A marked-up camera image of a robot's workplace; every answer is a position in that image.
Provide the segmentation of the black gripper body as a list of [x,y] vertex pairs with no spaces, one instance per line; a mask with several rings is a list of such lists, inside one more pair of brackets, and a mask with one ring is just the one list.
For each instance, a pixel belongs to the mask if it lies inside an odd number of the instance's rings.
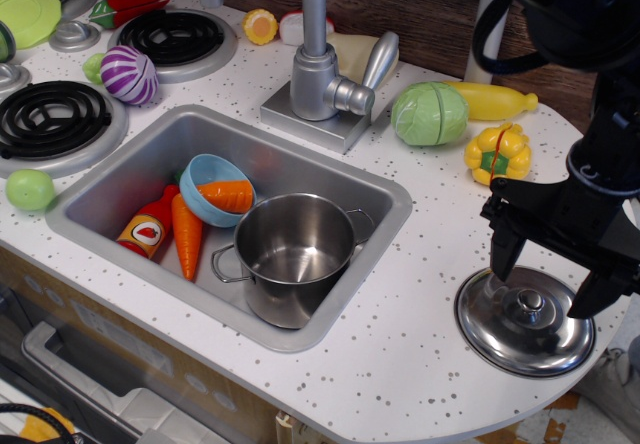
[[553,184],[497,178],[481,216],[490,222],[511,213],[526,242],[532,241],[588,269],[624,268],[628,294],[639,291],[639,228],[624,200],[596,192],[568,178]]

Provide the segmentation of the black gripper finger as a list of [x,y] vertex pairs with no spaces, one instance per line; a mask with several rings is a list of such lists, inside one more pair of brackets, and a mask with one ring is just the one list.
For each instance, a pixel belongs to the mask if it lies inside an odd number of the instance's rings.
[[506,281],[526,243],[519,219],[507,213],[495,217],[490,222],[493,230],[491,238],[491,269],[502,281]]
[[589,272],[581,284],[568,316],[575,319],[588,319],[627,295],[630,289],[630,273],[624,268],[600,268]]

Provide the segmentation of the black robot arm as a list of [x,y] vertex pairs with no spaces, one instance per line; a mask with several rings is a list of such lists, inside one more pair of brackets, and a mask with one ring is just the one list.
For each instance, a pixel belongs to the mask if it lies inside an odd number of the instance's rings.
[[[484,53],[513,1],[525,9],[534,52]],[[494,75],[556,64],[596,75],[590,119],[570,149],[568,176],[553,184],[496,177],[482,214],[493,229],[491,268],[507,278],[532,241],[588,270],[569,310],[588,318],[639,289],[639,232],[623,205],[639,194],[639,0],[493,0],[472,51]]]

